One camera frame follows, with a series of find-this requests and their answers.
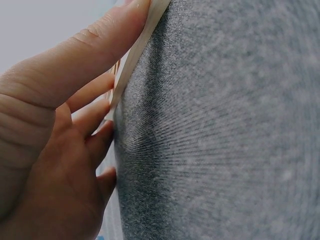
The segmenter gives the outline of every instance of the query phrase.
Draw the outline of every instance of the textured fabric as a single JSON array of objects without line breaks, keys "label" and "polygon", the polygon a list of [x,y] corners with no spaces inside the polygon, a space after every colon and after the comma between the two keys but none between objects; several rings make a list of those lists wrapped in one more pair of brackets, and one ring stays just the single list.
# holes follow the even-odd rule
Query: textured fabric
[{"label": "textured fabric", "polygon": [[320,239],[319,26],[318,0],[172,0],[115,111],[124,239]]}]

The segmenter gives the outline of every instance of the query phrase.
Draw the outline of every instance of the palm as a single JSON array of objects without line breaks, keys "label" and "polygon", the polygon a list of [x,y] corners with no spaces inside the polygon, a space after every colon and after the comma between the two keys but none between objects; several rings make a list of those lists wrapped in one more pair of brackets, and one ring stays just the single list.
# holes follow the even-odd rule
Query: palm
[{"label": "palm", "polygon": [[72,112],[83,105],[75,107],[72,102],[57,108],[51,137],[33,165],[13,213],[20,219],[28,216],[35,220],[44,230],[42,236],[56,232],[46,239],[93,239],[115,185],[112,168],[96,177],[96,168],[112,141],[112,123],[107,122],[92,136],[109,103],[98,101],[72,120]]}]

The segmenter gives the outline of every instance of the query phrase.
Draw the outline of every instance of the white wall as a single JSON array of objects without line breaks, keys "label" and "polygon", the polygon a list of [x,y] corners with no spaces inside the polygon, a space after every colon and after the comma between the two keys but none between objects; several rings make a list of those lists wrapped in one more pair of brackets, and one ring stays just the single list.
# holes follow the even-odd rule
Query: white wall
[{"label": "white wall", "polygon": [[1,0],[0,74],[87,27],[115,0]]}]

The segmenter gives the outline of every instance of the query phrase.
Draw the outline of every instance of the hand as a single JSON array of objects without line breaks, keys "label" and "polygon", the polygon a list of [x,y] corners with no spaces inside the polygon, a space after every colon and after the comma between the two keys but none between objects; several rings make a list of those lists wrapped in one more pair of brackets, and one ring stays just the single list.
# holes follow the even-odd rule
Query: hand
[{"label": "hand", "polygon": [[71,113],[112,86],[113,77],[101,74],[136,41],[149,6],[149,0],[127,0],[0,77],[0,236],[91,239],[97,234],[115,184],[112,168],[95,175],[112,124],[91,134],[109,104],[85,107],[74,121]]}]

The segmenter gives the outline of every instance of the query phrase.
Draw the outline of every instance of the gray felt surface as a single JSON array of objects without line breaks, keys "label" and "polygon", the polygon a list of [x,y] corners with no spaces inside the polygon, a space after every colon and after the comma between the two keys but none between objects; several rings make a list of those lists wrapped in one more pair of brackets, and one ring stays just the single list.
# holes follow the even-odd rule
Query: gray felt surface
[{"label": "gray felt surface", "polygon": [[320,239],[320,1],[172,0],[115,121],[124,239]]}]

